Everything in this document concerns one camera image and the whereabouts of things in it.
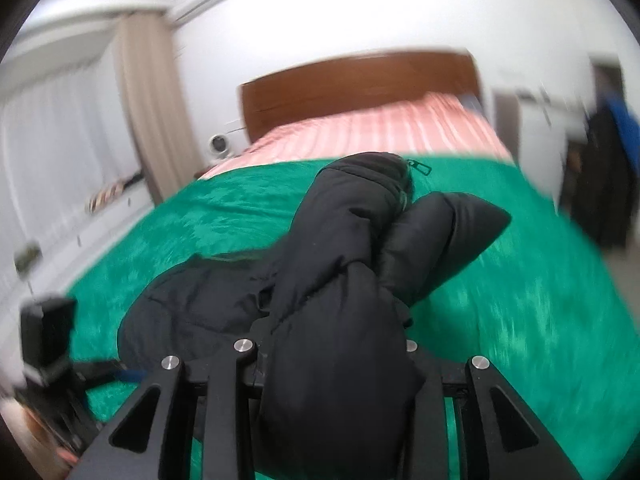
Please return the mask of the person left hand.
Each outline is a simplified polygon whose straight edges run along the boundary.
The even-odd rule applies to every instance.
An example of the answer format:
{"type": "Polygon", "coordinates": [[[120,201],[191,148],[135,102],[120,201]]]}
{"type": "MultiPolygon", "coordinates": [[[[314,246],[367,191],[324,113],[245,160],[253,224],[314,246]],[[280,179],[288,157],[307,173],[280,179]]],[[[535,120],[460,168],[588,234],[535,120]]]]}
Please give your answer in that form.
{"type": "Polygon", "coordinates": [[[15,399],[1,400],[1,478],[66,479],[76,457],[66,460],[38,415],[15,399]]]}

